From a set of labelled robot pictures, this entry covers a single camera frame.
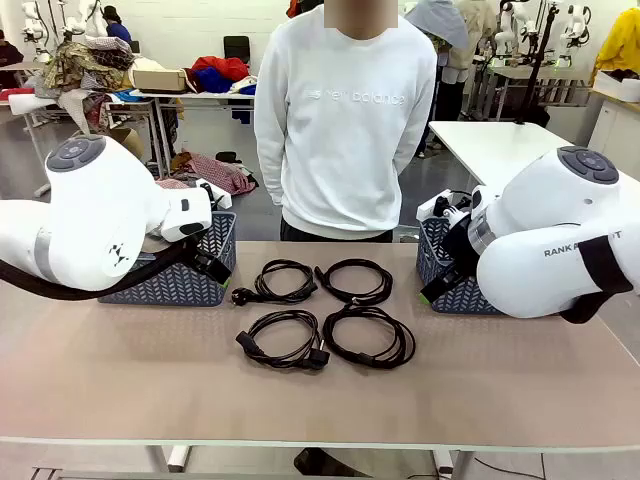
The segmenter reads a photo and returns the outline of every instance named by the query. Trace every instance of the plastic storage basket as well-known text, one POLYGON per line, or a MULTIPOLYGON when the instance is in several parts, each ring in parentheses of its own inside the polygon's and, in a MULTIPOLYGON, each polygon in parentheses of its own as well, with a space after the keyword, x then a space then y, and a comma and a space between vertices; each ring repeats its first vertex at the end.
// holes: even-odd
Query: plastic storage basket
MULTIPOLYGON (((213 223, 200 242, 200 248, 216 255, 233 271, 236 265, 236 214, 214 212, 213 223)), ((139 268, 155 259, 144 253, 134 264, 139 268)), ((224 298, 226 287, 182 264, 171 265, 159 275, 135 287, 99 298, 101 303, 127 305, 167 305, 215 307, 224 298)))
MULTIPOLYGON (((448 231, 449 222, 444 218, 429 218, 420 228, 417 266, 425 285, 451 264, 451 258, 442 248, 442 239, 448 231)), ((502 315, 484 298, 478 283, 471 278, 441 296, 431 307, 439 313, 502 315)))

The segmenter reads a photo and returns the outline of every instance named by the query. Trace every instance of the black strap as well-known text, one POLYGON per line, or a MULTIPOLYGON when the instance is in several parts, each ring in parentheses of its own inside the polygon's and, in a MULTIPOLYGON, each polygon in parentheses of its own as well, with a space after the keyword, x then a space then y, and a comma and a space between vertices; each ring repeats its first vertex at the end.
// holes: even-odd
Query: black strap
POLYGON ((633 285, 620 269, 607 235, 580 242, 578 249, 593 283, 602 290, 579 297, 569 310, 560 313, 568 322, 582 324, 591 320, 611 297, 633 290, 633 285))
POLYGON ((128 273, 113 287, 98 292, 88 292, 66 287, 34 277, 0 260, 0 280, 27 292, 54 300, 81 301, 104 297, 127 290, 162 273, 171 265, 183 263, 213 280, 226 284, 231 271, 216 257, 198 248, 203 234, 188 237, 156 254, 156 260, 128 273))

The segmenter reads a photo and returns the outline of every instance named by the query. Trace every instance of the power cord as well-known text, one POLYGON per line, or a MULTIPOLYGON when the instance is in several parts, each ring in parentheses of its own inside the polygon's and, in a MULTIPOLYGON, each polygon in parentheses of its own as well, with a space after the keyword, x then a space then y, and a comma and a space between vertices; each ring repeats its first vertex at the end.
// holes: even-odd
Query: power cord
POLYGON ((345 305, 345 307, 327 317, 322 327, 322 336, 329 349, 345 360, 379 370, 392 370, 404 365, 416 353, 416 339, 405 325, 392 318, 378 307, 345 305), (385 351, 377 355, 356 353, 341 347, 333 338, 333 330, 340 320, 351 317, 378 320, 389 325, 394 332, 393 343, 385 351))
POLYGON ((320 270, 320 267, 314 269, 316 277, 324 288, 327 289, 338 300, 353 305, 371 306, 384 302, 391 295, 391 289, 393 288, 393 276, 371 260, 364 260, 361 258, 352 258, 343 260, 341 262, 332 265, 326 273, 320 270), (340 290, 331 285, 331 275, 345 267, 365 267, 374 270, 380 275, 380 284, 367 293, 351 293, 340 290))
POLYGON ((329 352, 322 350, 324 341, 320 339, 318 320, 312 313, 305 310, 284 310, 265 315, 259 318, 248 332, 240 332, 236 342, 242 346, 247 357, 272 368, 322 370, 329 363, 329 352), (309 327, 311 330, 309 339, 301 347, 286 355, 277 357, 267 355, 256 343, 256 335, 275 323, 287 320, 294 320, 309 327))
MULTIPOLYGON (((521 477, 533 478, 535 480, 547 480, 547 469, 546 469, 545 464, 544 464, 544 453, 540 454, 540 463, 542 464, 542 476, 541 477, 539 477, 538 475, 533 475, 531 473, 514 472, 513 470, 506 470, 504 468, 498 468, 498 467, 490 465, 490 464, 488 464, 486 462, 483 462, 482 460, 480 460, 477 457, 474 457, 474 460, 476 462, 478 462, 479 464, 484 465, 487 468, 490 468, 491 470, 495 470, 496 472, 502 472, 502 473, 508 473, 510 475, 518 475, 518 476, 521 476, 521 477)), ((438 477, 438 478, 448 478, 448 479, 451 478, 451 477, 444 477, 444 476, 439 475, 439 474, 435 474, 435 475, 433 475, 433 474, 425 474, 425 475, 409 475, 407 477, 407 479, 418 478, 418 477, 438 477)))
POLYGON ((523 473, 523 472, 514 472, 513 470, 507 470, 505 468, 499 468, 494 465, 490 465, 486 462, 483 462, 478 457, 474 457, 474 460, 478 462, 480 465, 484 465, 491 470, 495 470, 496 472, 508 473, 511 475, 518 475, 520 477, 533 478, 535 480, 547 480, 547 469, 544 464, 544 453, 540 454, 540 463, 542 464, 542 476, 533 475, 532 473, 523 473))
POLYGON ((231 294, 231 301, 240 307, 249 302, 294 305, 303 302, 318 289, 318 286, 313 281, 313 271, 311 267, 307 267, 293 260, 273 260, 267 263, 262 269, 262 273, 256 277, 254 285, 257 293, 252 292, 248 288, 238 288, 231 294), (265 277, 269 273, 285 269, 301 271, 305 276, 305 281, 300 288, 293 292, 278 295, 269 288, 265 277))

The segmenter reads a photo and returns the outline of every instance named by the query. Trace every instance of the black chair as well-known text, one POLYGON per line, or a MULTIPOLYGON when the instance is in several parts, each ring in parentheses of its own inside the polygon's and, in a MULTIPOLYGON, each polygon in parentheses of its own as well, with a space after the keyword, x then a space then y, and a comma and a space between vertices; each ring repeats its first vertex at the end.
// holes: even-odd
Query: black chair
POLYGON ((224 37, 224 58, 239 58, 244 63, 251 63, 251 45, 249 37, 244 35, 224 37))

